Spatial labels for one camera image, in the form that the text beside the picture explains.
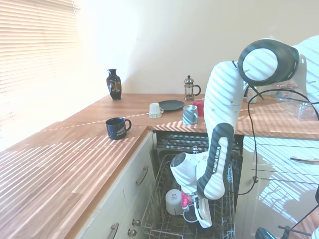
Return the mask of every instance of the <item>french press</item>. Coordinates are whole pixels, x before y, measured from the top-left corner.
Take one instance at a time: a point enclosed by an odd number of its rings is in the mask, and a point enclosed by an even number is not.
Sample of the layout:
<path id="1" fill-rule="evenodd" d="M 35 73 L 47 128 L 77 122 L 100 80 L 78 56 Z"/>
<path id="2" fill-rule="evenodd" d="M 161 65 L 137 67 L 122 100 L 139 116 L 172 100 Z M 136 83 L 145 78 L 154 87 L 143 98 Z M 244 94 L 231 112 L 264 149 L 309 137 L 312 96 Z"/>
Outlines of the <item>french press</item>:
<path id="1" fill-rule="evenodd" d="M 185 100 L 187 101 L 193 101 L 194 100 L 194 96 L 198 96 L 200 94 L 201 88 L 199 85 L 194 85 L 194 80 L 190 77 L 187 76 L 187 79 L 184 80 L 184 86 L 185 86 Z M 199 88 L 199 92 L 194 95 L 194 91 L 193 88 L 194 87 L 198 87 Z"/>

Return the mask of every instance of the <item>open dishwasher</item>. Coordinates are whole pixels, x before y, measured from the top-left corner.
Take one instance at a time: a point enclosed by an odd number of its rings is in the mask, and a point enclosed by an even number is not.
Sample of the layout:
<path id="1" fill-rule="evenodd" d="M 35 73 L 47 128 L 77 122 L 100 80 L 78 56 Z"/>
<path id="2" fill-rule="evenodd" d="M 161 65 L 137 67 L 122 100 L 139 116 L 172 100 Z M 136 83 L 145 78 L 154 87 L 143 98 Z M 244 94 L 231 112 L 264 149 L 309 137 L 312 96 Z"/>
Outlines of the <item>open dishwasher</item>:
<path id="1" fill-rule="evenodd" d="M 238 161 L 231 160 L 228 168 L 229 192 L 219 200 L 209 201 L 213 226 L 203 233 L 192 233 L 183 215 L 173 216 L 167 212 L 165 196 L 171 189 L 180 190 L 170 170 L 172 159 L 181 152 L 207 151 L 207 134 L 158 132 L 157 138 L 157 159 L 153 164 L 158 173 L 142 219 L 144 233 L 149 239 L 235 239 L 235 196 L 238 188 L 233 182 L 234 179 L 239 182 L 240 178 L 240 175 L 234 175 L 234 172 L 240 172 Z M 240 155 L 239 145 L 234 141 L 232 158 Z"/>

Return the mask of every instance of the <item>cabinet handle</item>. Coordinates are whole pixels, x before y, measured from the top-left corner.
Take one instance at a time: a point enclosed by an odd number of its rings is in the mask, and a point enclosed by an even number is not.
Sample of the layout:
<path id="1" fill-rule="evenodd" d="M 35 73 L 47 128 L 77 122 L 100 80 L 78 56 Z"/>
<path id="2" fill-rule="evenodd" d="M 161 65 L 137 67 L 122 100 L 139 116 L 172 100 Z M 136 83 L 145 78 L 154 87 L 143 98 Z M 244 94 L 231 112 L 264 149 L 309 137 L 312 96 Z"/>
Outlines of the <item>cabinet handle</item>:
<path id="1" fill-rule="evenodd" d="M 111 233 L 109 234 L 108 239 L 114 239 L 116 233 L 118 232 L 119 224 L 115 223 L 111 225 Z"/>
<path id="2" fill-rule="evenodd" d="M 294 156 L 290 157 L 291 160 L 299 162 L 299 163 L 307 163 L 307 164 L 317 164 L 319 165 L 319 159 L 314 158 L 314 159 L 300 159 Z"/>
<path id="3" fill-rule="evenodd" d="M 140 185 L 140 184 L 144 181 L 144 179 L 145 179 L 145 177 L 146 177 L 148 171 L 149 171 L 149 167 L 148 167 L 148 166 L 145 166 L 145 167 L 143 168 L 143 172 L 145 172 L 145 173 L 143 173 L 143 174 L 140 176 L 140 178 L 139 178 L 138 180 L 136 180 L 136 185 Z"/>

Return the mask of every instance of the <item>grey mug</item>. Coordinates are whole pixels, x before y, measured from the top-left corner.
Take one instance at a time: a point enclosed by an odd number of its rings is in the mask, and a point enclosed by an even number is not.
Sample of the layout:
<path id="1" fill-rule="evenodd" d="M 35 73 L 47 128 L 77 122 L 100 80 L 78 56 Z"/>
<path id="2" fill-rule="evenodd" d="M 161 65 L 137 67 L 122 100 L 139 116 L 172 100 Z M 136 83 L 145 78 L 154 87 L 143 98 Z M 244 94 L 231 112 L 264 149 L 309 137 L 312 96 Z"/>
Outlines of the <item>grey mug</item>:
<path id="1" fill-rule="evenodd" d="M 183 113 L 183 123 L 185 124 L 197 124 L 198 123 L 198 111 L 197 106 L 185 106 Z"/>

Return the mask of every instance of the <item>plate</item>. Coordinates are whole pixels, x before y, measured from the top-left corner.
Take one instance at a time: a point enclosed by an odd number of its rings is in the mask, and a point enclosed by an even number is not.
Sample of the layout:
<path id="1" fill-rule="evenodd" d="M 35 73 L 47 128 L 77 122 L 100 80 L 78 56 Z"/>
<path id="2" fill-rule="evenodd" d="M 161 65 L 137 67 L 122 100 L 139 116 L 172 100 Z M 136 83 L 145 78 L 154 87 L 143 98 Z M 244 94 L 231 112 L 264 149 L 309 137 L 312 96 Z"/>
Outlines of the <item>plate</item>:
<path id="1" fill-rule="evenodd" d="M 159 107 L 161 107 L 164 111 L 177 111 L 185 106 L 185 103 L 183 101 L 176 101 L 176 100 L 170 100 L 170 101 L 161 101 L 159 102 Z"/>

